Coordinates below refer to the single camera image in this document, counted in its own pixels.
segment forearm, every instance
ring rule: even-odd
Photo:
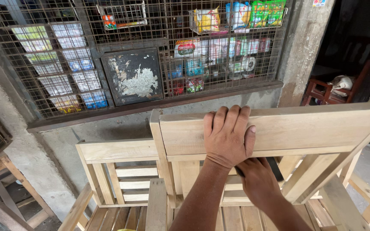
[[[301,218],[295,207],[285,198],[276,198],[264,209],[264,213],[272,220],[279,231],[311,231]]]
[[[230,169],[205,159],[169,230],[215,230],[219,201]]]

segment green snack packet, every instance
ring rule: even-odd
[[[279,26],[282,24],[286,0],[272,0],[265,2],[268,5],[268,23],[269,26]]]
[[[268,18],[268,5],[261,1],[252,1],[251,15],[249,18],[249,28],[264,27]]]

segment candy packet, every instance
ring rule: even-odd
[[[234,2],[232,6],[231,24],[232,29],[246,28],[249,24],[249,16],[251,14],[251,6],[248,2]]]
[[[250,5],[252,11],[249,18],[249,28],[264,27],[269,13],[268,5],[258,0],[252,1]]]
[[[197,23],[198,31],[219,31],[219,13],[215,9],[195,9],[194,20]]]
[[[104,25],[106,29],[109,29],[109,30],[117,29],[116,22],[112,15],[102,15],[102,20],[104,21]]]
[[[190,78],[186,80],[186,90],[188,93],[194,93],[203,90],[203,79],[202,78]]]
[[[265,2],[268,5],[268,23],[269,26],[279,26],[282,24],[286,0],[272,0]]]

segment metal wire mesh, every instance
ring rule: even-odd
[[[165,98],[275,79],[290,0],[0,0],[0,46],[40,118],[114,106],[100,57],[157,47]]]

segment rusty metal panel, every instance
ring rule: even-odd
[[[275,80],[294,1],[276,2],[0,0],[0,58],[41,120],[95,116],[113,108],[113,98],[131,103],[134,97],[111,92],[105,52],[157,48],[161,104],[243,92]],[[249,23],[229,18],[238,12],[234,4]]]
[[[116,106],[164,98],[156,48],[107,52],[101,60]]]

